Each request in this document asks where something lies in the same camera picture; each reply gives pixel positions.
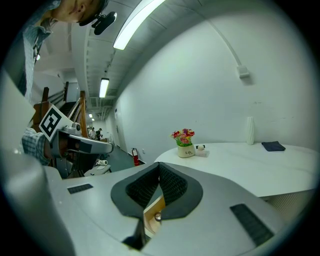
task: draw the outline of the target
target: shirt sleeve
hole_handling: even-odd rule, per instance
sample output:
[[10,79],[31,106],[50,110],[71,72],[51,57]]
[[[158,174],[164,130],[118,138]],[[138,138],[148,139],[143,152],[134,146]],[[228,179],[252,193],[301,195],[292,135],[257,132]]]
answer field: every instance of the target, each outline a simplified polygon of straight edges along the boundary
[[46,137],[42,132],[36,132],[32,128],[27,128],[22,136],[22,146],[25,154],[35,157],[43,166],[50,162],[45,158]]

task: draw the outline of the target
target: person in white shirt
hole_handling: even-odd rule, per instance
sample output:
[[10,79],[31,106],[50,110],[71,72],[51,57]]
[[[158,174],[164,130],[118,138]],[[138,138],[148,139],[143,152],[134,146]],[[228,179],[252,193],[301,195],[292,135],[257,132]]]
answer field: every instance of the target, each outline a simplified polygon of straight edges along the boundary
[[89,131],[89,138],[92,140],[96,139],[96,132],[94,127],[92,127],[92,129]]

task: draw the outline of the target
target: door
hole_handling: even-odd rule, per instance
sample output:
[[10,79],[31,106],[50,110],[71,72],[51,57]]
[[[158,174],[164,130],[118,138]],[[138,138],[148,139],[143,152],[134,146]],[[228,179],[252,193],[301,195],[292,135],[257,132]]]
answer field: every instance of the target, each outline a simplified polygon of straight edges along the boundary
[[120,149],[128,153],[126,141],[125,141],[124,129],[123,129],[121,108],[119,103],[116,104],[114,109],[114,119],[115,119],[115,129],[117,132]]

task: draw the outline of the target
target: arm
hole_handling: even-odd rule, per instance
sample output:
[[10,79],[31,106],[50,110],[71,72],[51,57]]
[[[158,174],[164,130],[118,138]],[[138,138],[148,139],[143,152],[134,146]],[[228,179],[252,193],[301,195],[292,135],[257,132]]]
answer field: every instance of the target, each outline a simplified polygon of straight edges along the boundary
[[49,164],[50,146],[43,133],[27,128],[22,136],[22,146],[25,154],[35,157],[44,166]]

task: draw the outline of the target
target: fire extinguisher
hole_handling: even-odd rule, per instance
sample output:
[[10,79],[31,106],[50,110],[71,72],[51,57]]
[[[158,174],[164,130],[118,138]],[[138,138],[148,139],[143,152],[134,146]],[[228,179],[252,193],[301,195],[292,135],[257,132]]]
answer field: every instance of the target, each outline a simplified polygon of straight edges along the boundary
[[132,156],[133,156],[133,162],[134,162],[134,166],[139,166],[139,156],[138,156],[138,150],[133,147],[132,148]]

